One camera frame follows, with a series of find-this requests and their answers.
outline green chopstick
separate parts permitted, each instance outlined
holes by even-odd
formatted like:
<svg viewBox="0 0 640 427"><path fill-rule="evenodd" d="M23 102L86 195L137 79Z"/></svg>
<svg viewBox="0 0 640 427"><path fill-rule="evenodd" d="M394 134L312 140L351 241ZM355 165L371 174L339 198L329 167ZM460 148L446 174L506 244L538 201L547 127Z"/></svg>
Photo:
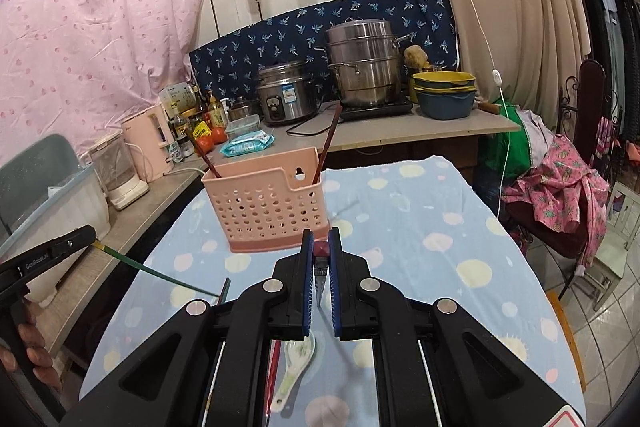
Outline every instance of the green chopstick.
<svg viewBox="0 0 640 427"><path fill-rule="evenodd" d="M124 264L128 264L129 266L132 266L136 270L142 270L143 272L146 272L146 273L148 273L150 275L155 275L156 277L159 277L160 279L172 282L174 284L177 284L178 286L184 286L185 288L189 288L190 290L194 290L196 292L204 293L206 295L211 295L212 297L220 298L220 295L218 295L216 293L211 293L211 292L208 292L206 290L203 290L202 288L198 288L197 286L192 286L190 284L187 284L186 282L178 281L177 279L174 279L173 277L169 277L168 275L165 275L164 273L160 273L159 271L156 271L153 268L149 268L149 267L139 263L138 261L134 261L133 259L130 259L126 255L121 254L119 251L113 250L113 248L111 248L111 247L107 247L107 245L102 244L98 240L94 241L94 247L97 248L98 250L102 250L104 253L106 253L108 255L111 255L112 257L115 257L118 261L122 261Z"/></svg>

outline human hand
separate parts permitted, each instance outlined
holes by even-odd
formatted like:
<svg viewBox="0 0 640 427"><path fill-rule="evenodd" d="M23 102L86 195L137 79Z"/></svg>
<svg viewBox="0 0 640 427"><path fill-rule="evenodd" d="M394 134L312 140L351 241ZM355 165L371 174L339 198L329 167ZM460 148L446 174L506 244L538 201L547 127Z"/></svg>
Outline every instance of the human hand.
<svg viewBox="0 0 640 427"><path fill-rule="evenodd" d="M36 317L26 308L26 324L18 324L18 333L20 338L27 347L27 356L31 363L35 366L33 372L42 383L50 385L51 387L61 390L62 383L56 370L52 367L53 360L49 351L44 348L44 337L38 331L36 327ZM15 360L12 352L6 349L4 346L0 346L0 360L2 365L10 373L17 371L18 362Z"/></svg>

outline rice cooker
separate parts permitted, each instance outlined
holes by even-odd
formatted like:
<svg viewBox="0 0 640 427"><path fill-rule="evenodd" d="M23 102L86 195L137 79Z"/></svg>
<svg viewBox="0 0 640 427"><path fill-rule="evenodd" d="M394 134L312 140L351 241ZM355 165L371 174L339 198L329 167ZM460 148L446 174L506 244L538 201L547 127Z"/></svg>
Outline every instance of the rice cooker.
<svg viewBox="0 0 640 427"><path fill-rule="evenodd" d="M318 110L314 87L303 60L258 71L256 90L265 123L282 125L312 116Z"/></svg>

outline blue tablecloth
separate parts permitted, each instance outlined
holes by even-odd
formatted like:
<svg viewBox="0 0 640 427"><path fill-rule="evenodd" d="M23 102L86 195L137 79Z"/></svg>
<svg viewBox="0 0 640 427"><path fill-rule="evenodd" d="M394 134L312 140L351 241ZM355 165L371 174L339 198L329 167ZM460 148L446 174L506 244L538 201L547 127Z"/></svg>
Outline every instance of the blue tablecloth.
<svg viewBox="0 0 640 427"><path fill-rule="evenodd" d="M584 418L578 374L558 320L518 247L454 166L418 162L326 171L326 206L345 251L406 297L451 297L500 338ZM146 260L147 266L229 299L271 276L297 249L233 254L203 190ZM317 347L287 406L270 426L371 427L378 424L370 341L334 339L329 291L313 307ZM139 273L100 341L81 396L194 297L189 289ZM278 369L284 374L284 355Z"/></svg>

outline white ceramic spoon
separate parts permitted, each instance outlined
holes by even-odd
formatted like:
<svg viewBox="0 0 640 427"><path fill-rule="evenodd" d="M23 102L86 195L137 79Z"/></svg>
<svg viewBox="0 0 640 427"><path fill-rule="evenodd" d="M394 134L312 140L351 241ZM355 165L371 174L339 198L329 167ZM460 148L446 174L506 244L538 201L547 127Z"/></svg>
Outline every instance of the white ceramic spoon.
<svg viewBox="0 0 640 427"><path fill-rule="evenodd" d="M316 339L309 331L309 336L303 341L284 342L284 358L287 362L287 370L280 382L278 391L271 401L271 412L280 412L284 409L293 386L300 378L316 350Z"/></svg>

